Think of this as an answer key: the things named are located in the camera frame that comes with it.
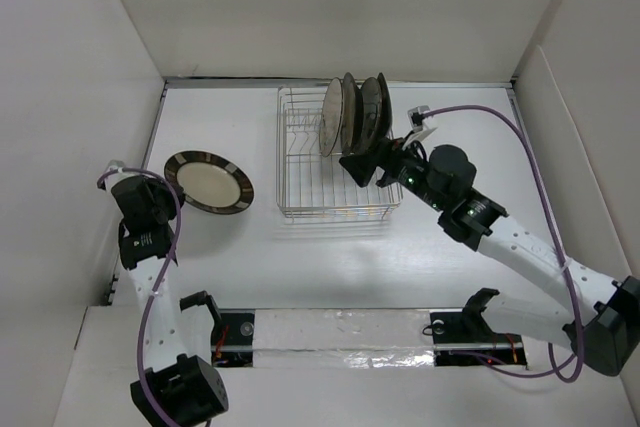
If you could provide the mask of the dark floral rectangular plate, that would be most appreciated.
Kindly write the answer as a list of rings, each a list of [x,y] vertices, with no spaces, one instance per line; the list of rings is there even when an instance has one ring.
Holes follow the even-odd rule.
[[[376,147],[385,138],[392,126],[392,106],[386,78],[380,72],[376,78],[377,91],[374,97],[377,106],[377,118],[372,137],[372,147]]]

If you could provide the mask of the metal rimmed round plate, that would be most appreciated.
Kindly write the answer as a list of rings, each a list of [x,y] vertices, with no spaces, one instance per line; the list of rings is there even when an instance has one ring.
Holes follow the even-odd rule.
[[[361,91],[353,75],[347,72],[342,82],[343,115],[341,130],[341,149],[343,155],[355,152],[360,140],[363,123],[363,105]]]

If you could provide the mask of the cream plate with tree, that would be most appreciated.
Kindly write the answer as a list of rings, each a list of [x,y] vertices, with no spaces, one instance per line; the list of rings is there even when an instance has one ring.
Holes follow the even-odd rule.
[[[321,111],[319,145],[323,157],[328,157],[336,145],[342,124],[342,112],[342,81],[333,78],[327,87]]]

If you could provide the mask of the grey deer round plate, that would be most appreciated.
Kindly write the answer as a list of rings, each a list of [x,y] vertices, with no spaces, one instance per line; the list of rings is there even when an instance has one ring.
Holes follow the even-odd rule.
[[[377,78],[369,77],[360,87],[363,120],[358,142],[353,149],[355,154],[363,154],[378,141],[378,128],[381,120],[382,93]]]

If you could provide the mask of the cream plate checkered rim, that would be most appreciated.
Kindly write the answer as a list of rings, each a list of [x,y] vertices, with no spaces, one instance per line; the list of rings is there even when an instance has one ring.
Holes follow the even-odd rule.
[[[217,154],[186,150],[167,159],[165,179],[180,187],[185,202],[215,215],[235,215],[247,210],[254,200],[254,186],[236,164]]]

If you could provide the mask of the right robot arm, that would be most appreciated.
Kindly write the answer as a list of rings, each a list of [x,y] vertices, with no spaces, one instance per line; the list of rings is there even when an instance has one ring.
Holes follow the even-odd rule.
[[[462,309],[467,336],[524,335],[571,350],[605,376],[621,373],[639,344],[638,279],[618,282],[575,260],[560,261],[552,246],[474,188],[476,168],[456,146],[438,146],[423,158],[384,138],[370,152],[339,163],[360,187],[381,170],[378,186],[400,184],[438,212],[446,235],[510,268],[555,302],[527,303],[482,288]]]

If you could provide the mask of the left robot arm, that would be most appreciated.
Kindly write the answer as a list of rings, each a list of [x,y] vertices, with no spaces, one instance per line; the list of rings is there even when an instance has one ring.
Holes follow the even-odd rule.
[[[229,409],[210,360],[223,320],[208,292],[177,293],[184,196],[161,176],[124,166],[105,173],[99,185],[122,213],[119,258],[141,309],[132,402],[152,426],[208,426]]]

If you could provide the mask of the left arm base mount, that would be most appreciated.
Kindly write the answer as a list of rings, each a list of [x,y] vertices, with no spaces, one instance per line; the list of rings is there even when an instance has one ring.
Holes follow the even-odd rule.
[[[223,309],[211,335],[211,360],[217,368],[253,366],[255,311]]]

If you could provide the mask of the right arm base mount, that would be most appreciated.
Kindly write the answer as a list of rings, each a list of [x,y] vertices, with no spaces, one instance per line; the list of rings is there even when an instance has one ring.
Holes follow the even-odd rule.
[[[521,336],[475,332],[464,324],[460,310],[432,311],[422,334],[432,340],[436,367],[528,364]]]

